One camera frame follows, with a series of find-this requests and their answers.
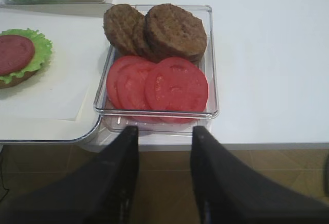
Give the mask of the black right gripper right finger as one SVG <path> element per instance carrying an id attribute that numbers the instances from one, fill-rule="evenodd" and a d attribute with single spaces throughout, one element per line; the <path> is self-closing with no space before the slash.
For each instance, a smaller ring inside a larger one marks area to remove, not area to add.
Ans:
<path id="1" fill-rule="evenodd" d="M 203 126 L 193 128 L 190 168 L 201 223 L 328 223 L 328 205 L 254 171 Z"/>

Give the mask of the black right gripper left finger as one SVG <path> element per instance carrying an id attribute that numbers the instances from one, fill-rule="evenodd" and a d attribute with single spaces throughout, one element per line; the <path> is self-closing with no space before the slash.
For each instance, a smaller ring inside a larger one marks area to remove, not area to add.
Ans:
<path id="1" fill-rule="evenodd" d="M 91 161 L 1 208 L 1 223 L 129 223 L 139 172 L 138 127 Z"/>

